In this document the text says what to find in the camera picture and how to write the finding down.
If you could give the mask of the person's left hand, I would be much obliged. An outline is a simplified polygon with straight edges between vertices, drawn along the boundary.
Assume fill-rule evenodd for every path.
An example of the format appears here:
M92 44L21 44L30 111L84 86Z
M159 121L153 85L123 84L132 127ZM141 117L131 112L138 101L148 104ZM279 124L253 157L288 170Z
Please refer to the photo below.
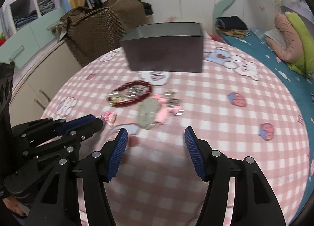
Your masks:
M22 204L13 196L4 198L3 203L15 218L18 219L27 218L27 214L25 214L25 212L21 209Z

